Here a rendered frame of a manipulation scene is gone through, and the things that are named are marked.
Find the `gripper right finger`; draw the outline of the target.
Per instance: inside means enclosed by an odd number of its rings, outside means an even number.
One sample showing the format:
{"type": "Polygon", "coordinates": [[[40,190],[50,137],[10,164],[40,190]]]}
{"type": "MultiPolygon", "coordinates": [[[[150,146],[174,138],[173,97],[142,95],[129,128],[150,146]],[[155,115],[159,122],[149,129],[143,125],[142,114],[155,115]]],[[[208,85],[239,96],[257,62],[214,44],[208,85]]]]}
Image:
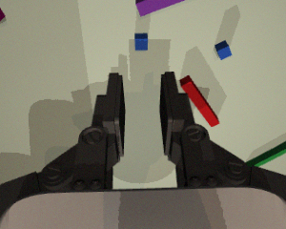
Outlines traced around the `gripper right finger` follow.
{"type": "Polygon", "coordinates": [[[251,185],[286,200],[285,175],[248,166],[195,124],[189,96],[178,92],[174,72],[161,74],[159,112],[164,156],[175,164],[177,187],[251,185]]]}

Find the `green rod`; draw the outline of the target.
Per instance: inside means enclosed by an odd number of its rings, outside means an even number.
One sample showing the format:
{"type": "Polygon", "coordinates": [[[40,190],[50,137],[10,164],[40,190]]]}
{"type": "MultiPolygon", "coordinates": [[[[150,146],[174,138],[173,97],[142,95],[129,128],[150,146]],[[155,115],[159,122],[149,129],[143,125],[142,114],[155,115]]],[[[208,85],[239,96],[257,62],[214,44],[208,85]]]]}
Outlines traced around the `green rod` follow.
{"type": "Polygon", "coordinates": [[[286,154],[286,141],[277,145],[275,148],[257,156],[247,162],[245,162],[248,166],[252,167],[252,165],[259,167],[279,156],[286,154]]]}

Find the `red rod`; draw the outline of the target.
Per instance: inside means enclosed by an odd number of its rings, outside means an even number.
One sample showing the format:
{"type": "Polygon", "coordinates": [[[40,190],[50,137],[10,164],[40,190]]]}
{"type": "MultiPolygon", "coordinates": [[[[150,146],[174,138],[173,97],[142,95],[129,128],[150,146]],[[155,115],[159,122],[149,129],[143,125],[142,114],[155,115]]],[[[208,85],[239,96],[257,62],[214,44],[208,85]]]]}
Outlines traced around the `red rod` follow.
{"type": "Polygon", "coordinates": [[[188,94],[196,108],[201,112],[211,127],[219,124],[218,118],[206,101],[200,90],[196,87],[189,75],[183,77],[180,81],[180,86],[185,93],[188,94]]]}

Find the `small blue block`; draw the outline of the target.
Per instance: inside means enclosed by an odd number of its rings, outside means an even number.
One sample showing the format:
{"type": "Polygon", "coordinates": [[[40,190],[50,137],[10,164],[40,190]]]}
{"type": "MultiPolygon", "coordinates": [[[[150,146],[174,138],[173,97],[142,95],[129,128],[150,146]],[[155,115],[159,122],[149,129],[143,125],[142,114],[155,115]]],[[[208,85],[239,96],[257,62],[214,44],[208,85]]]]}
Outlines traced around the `small blue block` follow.
{"type": "Polygon", "coordinates": [[[148,50],[148,34],[147,33],[135,33],[135,50],[136,51],[147,51],[148,50]]]}
{"type": "Polygon", "coordinates": [[[226,40],[214,45],[220,60],[232,55],[229,45],[226,40]]]}

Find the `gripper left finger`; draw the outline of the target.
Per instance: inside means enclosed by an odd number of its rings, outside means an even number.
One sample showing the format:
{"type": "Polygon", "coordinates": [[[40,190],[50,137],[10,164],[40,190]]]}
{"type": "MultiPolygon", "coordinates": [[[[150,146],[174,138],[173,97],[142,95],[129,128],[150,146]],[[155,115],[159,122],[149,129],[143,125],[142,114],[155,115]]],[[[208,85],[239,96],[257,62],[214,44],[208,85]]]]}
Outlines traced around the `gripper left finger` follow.
{"type": "Polygon", "coordinates": [[[107,93],[97,95],[92,125],[80,133],[78,143],[41,172],[0,184],[0,218],[9,204],[33,193],[112,189],[113,166],[124,156],[124,135],[123,77],[110,73],[107,93]]]}

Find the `purple rod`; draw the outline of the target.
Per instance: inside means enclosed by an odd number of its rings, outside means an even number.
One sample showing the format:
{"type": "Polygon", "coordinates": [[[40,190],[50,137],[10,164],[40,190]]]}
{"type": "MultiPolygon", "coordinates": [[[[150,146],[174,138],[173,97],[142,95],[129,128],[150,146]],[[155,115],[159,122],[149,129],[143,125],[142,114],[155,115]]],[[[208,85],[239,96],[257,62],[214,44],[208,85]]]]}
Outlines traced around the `purple rod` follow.
{"type": "Polygon", "coordinates": [[[164,9],[185,0],[135,0],[140,16],[164,9]]]}

